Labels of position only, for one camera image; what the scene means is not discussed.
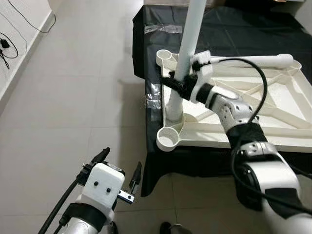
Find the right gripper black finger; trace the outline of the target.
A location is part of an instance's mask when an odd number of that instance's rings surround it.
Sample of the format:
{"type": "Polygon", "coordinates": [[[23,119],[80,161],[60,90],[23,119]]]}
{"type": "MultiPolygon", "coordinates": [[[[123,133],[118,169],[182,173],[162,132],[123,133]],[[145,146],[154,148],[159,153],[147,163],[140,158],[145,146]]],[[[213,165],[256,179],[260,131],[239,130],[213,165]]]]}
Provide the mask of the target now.
{"type": "Polygon", "coordinates": [[[178,81],[172,77],[162,77],[161,84],[169,87],[170,89],[172,89],[172,91],[181,91],[181,81],[178,81]]]}

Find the white plastic children table top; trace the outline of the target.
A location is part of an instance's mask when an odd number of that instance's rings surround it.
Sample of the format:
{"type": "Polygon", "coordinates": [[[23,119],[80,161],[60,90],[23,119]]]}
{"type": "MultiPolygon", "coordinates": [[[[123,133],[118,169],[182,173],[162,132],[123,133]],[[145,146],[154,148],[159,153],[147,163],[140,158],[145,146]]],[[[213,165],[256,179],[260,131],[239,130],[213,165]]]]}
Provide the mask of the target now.
{"type": "MultiPolygon", "coordinates": [[[[157,52],[156,64],[164,69],[176,70],[178,54],[167,50],[157,52]]],[[[269,142],[279,151],[310,153],[312,151],[312,85],[302,72],[302,65],[294,62],[285,69],[261,68],[249,60],[240,60],[252,67],[230,67],[212,64],[210,82],[237,92],[253,108],[258,107],[262,84],[258,69],[268,79],[268,96],[259,110],[259,125],[269,142]]],[[[163,126],[156,133],[156,145],[170,152],[178,146],[230,147],[219,117],[201,103],[182,99],[183,122],[174,124],[166,119],[166,107],[172,90],[162,85],[163,126]]]]}

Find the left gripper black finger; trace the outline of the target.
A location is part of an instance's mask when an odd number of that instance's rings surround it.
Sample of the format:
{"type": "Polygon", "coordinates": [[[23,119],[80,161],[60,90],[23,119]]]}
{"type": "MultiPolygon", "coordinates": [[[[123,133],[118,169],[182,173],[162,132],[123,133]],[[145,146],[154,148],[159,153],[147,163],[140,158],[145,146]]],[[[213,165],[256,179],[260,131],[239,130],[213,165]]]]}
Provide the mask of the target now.
{"type": "Polygon", "coordinates": [[[131,177],[131,194],[137,193],[140,181],[142,180],[142,162],[138,162],[131,177]]]}
{"type": "Polygon", "coordinates": [[[102,163],[107,158],[110,151],[110,148],[105,148],[100,153],[96,154],[96,156],[92,159],[92,165],[95,166],[98,163],[102,163]]]}

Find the clear tape strip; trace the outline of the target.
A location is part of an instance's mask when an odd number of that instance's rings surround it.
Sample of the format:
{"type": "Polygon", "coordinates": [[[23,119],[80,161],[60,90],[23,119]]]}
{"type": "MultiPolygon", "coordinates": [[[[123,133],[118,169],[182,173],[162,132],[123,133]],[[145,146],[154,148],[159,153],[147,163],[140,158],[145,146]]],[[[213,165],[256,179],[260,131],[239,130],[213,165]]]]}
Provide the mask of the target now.
{"type": "Polygon", "coordinates": [[[165,33],[172,34],[182,34],[183,26],[175,24],[153,24],[153,25],[145,25],[143,28],[143,33],[145,34],[153,33],[155,31],[162,31],[165,33]]]}

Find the clear tape cross patch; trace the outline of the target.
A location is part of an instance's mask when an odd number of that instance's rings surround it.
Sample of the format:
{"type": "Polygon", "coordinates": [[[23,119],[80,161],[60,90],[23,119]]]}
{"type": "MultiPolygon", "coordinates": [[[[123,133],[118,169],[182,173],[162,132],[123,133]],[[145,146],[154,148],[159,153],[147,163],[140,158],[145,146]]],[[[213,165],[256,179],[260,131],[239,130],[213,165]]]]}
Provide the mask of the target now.
{"type": "Polygon", "coordinates": [[[153,110],[162,109],[162,84],[145,83],[146,108],[153,110]]]}

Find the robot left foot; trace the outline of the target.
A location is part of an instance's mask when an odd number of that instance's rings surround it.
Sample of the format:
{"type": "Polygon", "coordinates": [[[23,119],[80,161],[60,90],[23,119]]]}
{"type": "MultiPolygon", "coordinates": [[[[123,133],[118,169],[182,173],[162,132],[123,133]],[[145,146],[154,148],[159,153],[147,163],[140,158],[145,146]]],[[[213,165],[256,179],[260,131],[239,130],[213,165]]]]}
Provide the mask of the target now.
{"type": "Polygon", "coordinates": [[[119,234],[118,227],[114,221],[111,221],[111,223],[107,225],[107,231],[105,234],[119,234]]]}

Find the black tablecloth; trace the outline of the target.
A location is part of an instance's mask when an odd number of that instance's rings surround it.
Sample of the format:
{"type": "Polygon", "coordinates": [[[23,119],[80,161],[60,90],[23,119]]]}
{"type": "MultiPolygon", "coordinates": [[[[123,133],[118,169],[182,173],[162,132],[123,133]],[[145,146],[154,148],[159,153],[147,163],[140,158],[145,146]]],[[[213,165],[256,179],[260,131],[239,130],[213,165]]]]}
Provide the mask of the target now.
{"type": "MultiPolygon", "coordinates": [[[[134,75],[160,84],[156,52],[177,52],[181,34],[155,31],[143,33],[145,25],[184,25],[185,6],[145,5],[132,19],[132,65],[134,75]]],[[[312,36],[287,13],[264,13],[220,6],[203,15],[197,52],[209,50],[218,56],[259,56],[291,54],[302,64],[302,72],[312,81],[312,36]]],[[[162,176],[178,173],[185,176],[229,176],[231,150],[220,147],[177,147],[164,152],[156,145],[156,133],[162,127],[161,110],[145,107],[147,157],[143,169],[142,196],[149,196],[162,176]]]]}

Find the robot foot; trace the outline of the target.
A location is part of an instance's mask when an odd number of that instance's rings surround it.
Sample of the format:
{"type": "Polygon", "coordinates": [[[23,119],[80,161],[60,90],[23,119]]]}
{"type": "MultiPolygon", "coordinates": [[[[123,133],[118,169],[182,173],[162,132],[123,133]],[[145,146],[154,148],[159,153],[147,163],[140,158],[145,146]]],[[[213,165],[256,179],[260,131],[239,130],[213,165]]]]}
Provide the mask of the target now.
{"type": "Polygon", "coordinates": [[[161,223],[158,234],[193,234],[181,224],[171,224],[168,221],[161,223]]]}
{"type": "Polygon", "coordinates": [[[114,221],[111,221],[111,223],[107,225],[107,231],[105,234],[119,234],[118,227],[114,221]]]}

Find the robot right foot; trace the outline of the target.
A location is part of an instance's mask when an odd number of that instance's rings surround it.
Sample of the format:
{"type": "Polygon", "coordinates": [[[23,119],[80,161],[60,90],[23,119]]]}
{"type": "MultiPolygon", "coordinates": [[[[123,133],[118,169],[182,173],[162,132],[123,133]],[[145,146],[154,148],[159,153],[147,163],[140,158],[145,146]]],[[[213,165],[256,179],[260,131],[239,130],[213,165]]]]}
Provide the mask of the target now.
{"type": "Polygon", "coordinates": [[[161,223],[158,234],[193,234],[181,224],[171,224],[168,221],[161,223]]]}

